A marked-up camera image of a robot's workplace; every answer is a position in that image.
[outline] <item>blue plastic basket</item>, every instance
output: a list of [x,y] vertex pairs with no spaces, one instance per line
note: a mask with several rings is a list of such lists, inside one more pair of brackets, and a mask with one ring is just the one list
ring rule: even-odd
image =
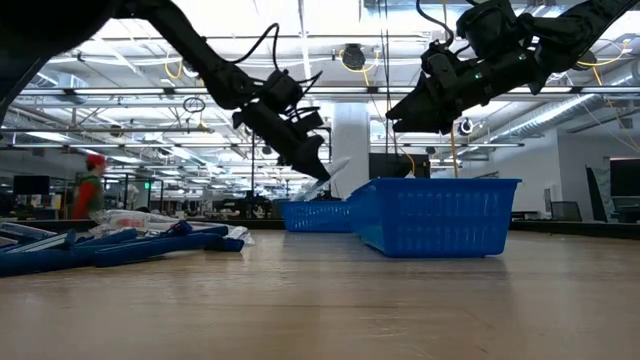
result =
[[356,190],[352,227],[390,257],[499,255],[516,179],[374,179]]
[[346,201],[282,203],[284,225],[291,232],[351,232],[349,209]]

